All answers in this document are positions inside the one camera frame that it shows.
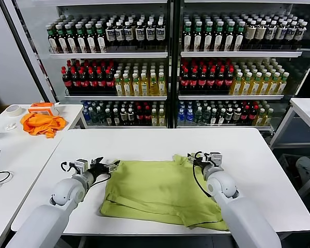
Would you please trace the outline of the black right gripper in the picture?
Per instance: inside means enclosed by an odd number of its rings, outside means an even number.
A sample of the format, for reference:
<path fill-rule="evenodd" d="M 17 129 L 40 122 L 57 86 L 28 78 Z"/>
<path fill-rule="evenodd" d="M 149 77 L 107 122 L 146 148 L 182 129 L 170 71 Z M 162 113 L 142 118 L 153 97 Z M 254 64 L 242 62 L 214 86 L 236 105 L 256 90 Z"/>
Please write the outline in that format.
<path fill-rule="evenodd" d="M 188 161 L 193 164 L 194 167 L 204 168 L 210 165 L 209 156 L 204 156 L 203 152 L 196 152 L 196 153 L 188 153 Z"/>

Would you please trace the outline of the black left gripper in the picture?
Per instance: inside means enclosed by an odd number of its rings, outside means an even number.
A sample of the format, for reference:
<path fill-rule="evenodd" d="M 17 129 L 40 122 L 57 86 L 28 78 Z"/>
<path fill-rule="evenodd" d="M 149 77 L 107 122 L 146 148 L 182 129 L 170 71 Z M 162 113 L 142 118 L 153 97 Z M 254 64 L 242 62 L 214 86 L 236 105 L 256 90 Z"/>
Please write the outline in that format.
<path fill-rule="evenodd" d="M 107 175 L 110 172 L 116 171 L 120 160 L 116 160 L 109 164 L 102 164 L 101 161 L 103 157 L 96 158 L 91 161 L 90 168 L 87 170 L 89 173 L 92 174 L 94 179 L 97 179 L 100 175 Z"/>

